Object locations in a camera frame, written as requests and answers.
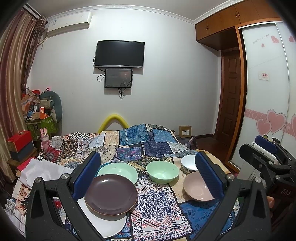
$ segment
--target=patchwork bedspread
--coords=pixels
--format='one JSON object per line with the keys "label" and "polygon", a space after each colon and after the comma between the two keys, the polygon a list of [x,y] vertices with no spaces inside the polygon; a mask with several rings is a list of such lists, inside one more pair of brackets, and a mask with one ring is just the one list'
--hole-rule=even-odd
{"label": "patchwork bedspread", "polygon": [[[109,238],[109,241],[189,241],[219,204],[215,199],[209,202],[191,200],[183,190],[183,181],[187,174],[182,170],[179,178],[169,184],[157,184],[144,172],[147,164],[155,160],[168,161],[181,168],[183,156],[197,153],[179,143],[166,127],[141,124],[120,131],[103,131],[101,134],[75,132],[53,137],[46,159],[74,169],[92,151],[101,155],[100,169],[110,163],[124,162],[139,172],[139,179],[135,184],[138,203],[127,213],[123,230]],[[29,194],[30,190],[22,185],[17,199],[27,200]],[[26,203],[18,200],[16,207],[25,215]],[[56,205],[65,221],[65,228],[75,234],[61,203],[56,202]],[[237,200],[222,233],[231,228],[238,210]]]}

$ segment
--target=pink toy rabbit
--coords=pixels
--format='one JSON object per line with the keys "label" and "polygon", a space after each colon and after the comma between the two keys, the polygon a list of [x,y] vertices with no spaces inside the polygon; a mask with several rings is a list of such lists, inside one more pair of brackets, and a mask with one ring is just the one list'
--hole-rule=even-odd
{"label": "pink toy rabbit", "polygon": [[47,134],[46,128],[44,128],[44,132],[43,132],[42,129],[40,129],[40,133],[41,133],[40,139],[42,140],[42,142],[41,142],[41,150],[43,150],[44,152],[47,152],[48,146],[50,144],[50,139],[49,139],[49,136]]}

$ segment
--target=pink bowl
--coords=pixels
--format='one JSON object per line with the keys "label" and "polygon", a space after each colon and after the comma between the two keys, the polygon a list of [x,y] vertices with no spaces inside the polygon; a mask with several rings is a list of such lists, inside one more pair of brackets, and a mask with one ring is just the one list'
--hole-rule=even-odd
{"label": "pink bowl", "polygon": [[196,201],[210,201],[214,199],[198,171],[190,173],[185,178],[183,187],[187,195]]}

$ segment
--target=pink heart decoration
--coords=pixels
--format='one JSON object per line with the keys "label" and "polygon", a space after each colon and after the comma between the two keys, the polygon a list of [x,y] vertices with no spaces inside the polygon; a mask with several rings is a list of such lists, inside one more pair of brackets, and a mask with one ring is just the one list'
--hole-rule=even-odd
{"label": "pink heart decoration", "polygon": [[271,133],[281,130],[286,124],[286,116],[283,113],[276,114],[274,110],[269,110],[266,119],[271,123]]}
{"label": "pink heart decoration", "polygon": [[296,114],[292,116],[291,125],[292,125],[292,130],[294,132],[294,136],[296,137]]}
{"label": "pink heart decoration", "polygon": [[279,40],[275,36],[271,36],[271,39],[274,43],[278,44]]}
{"label": "pink heart decoration", "polygon": [[256,125],[257,130],[261,136],[266,135],[271,131],[271,123],[264,122],[263,119],[258,119]]}
{"label": "pink heart decoration", "polygon": [[290,36],[290,37],[289,37],[289,41],[290,41],[290,42],[294,42],[294,38],[293,38],[293,36]]}

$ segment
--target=wooden cabinet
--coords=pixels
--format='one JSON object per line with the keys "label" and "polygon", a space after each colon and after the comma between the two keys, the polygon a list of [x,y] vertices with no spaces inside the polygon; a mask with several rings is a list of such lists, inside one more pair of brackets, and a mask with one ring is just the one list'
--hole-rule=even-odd
{"label": "wooden cabinet", "polygon": [[223,29],[224,27],[220,15],[219,13],[216,13],[195,25],[196,40],[203,39],[208,35],[212,35]]}
{"label": "wooden cabinet", "polygon": [[[216,50],[221,50],[225,46],[237,47],[234,26],[264,18],[279,18],[267,0],[242,1],[196,24],[196,40]],[[233,36],[233,33],[235,41],[229,41],[227,44],[227,34]]]}
{"label": "wooden cabinet", "polygon": [[216,13],[209,18],[207,18],[207,32],[208,35],[217,33],[223,30],[220,14]]}
{"label": "wooden cabinet", "polygon": [[279,18],[280,16],[265,0],[252,0],[260,18]]}
{"label": "wooden cabinet", "polygon": [[238,14],[234,6],[222,10],[219,12],[219,14],[224,29],[231,28],[236,24],[240,24]]}
{"label": "wooden cabinet", "polygon": [[251,0],[240,2],[234,7],[237,11],[240,23],[260,19],[259,14],[257,13],[257,10]]}
{"label": "wooden cabinet", "polygon": [[207,32],[207,21],[203,20],[197,25],[195,25],[195,31],[196,31],[196,40],[200,40],[206,36],[208,36]]}

